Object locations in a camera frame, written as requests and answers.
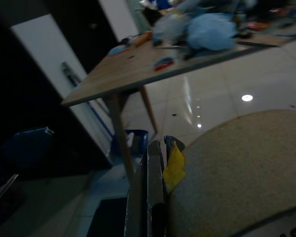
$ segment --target white wall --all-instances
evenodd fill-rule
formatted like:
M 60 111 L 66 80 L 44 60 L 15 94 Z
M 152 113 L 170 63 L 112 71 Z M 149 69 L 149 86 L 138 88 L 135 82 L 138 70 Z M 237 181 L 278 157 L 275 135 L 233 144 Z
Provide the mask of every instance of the white wall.
M 139 33 L 126 0 L 99 0 L 118 41 Z
M 14 25 L 11 29 L 62 98 L 73 89 L 61 70 L 62 62 L 66 61 L 77 76 L 85 78 L 85 70 L 50 14 Z M 100 109 L 96 109 L 112 131 L 110 118 Z M 82 104 L 71 107 L 71 110 L 107 156 L 110 151 L 111 138 L 90 108 Z

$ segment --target table leg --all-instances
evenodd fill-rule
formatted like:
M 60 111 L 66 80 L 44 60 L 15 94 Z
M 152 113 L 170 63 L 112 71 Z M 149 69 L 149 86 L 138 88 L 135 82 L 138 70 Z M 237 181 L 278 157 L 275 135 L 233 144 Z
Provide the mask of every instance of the table leg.
M 145 86 L 143 85 L 143 86 L 139 87 L 139 91 L 140 91 L 140 94 L 142 95 L 142 98 L 143 98 L 146 110 L 148 112 L 150 121 L 152 123 L 153 129 L 154 129 L 155 133 L 157 133 L 158 126 L 157 126 L 156 120 L 154 119 L 153 111 L 151 108 L 150 100 L 149 100 Z
M 104 98 L 104 101 L 110 111 L 111 120 L 115 130 L 115 136 L 117 138 L 119 150 L 124 161 L 127 178 L 128 178 L 128 181 L 131 182 L 134 175 L 134 167 L 132 164 L 130 151 L 126 142 L 126 134 L 124 131 L 123 122 L 120 117 L 121 111 L 118 105 L 118 96 L 117 94 L 107 96 Z

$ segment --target beige round cushion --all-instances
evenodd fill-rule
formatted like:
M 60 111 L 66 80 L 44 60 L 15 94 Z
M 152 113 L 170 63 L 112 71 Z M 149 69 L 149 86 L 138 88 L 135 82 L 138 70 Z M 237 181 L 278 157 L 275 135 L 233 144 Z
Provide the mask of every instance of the beige round cushion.
M 296 111 L 243 116 L 184 150 L 169 197 L 171 237 L 227 237 L 296 207 Z

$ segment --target black floor mat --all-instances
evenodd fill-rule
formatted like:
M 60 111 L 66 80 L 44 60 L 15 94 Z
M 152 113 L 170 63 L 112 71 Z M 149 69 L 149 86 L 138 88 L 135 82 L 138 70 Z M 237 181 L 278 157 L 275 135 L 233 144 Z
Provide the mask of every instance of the black floor mat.
M 87 237 L 123 237 L 126 205 L 126 197 L 101 201 Z

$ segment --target yellow sticky note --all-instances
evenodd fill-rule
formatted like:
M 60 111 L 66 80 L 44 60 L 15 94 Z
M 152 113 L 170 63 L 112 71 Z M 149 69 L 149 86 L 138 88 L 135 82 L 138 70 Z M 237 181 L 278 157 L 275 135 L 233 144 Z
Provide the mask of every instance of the yellow sticky note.
M 169 156 L 167 168 L 163 171 L 163 180 L 166 184 L 168 194 L 185 177 L 184 161 L 184 156 L 180 152 L 176 142 L 174 142 Z

